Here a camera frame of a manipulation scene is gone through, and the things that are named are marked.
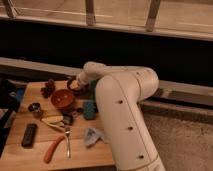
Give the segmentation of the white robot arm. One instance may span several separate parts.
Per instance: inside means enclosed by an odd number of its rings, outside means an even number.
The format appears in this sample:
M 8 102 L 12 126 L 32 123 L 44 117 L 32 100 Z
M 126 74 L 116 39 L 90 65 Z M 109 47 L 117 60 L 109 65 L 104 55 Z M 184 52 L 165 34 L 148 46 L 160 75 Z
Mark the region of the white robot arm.
M 156 72 L 141 66 L 88 62 L 68 83 L 74 91 L 96 81 L 95 99 L 119 171 L 166 171 L 146 127 L 139 102 L 159 86 Z

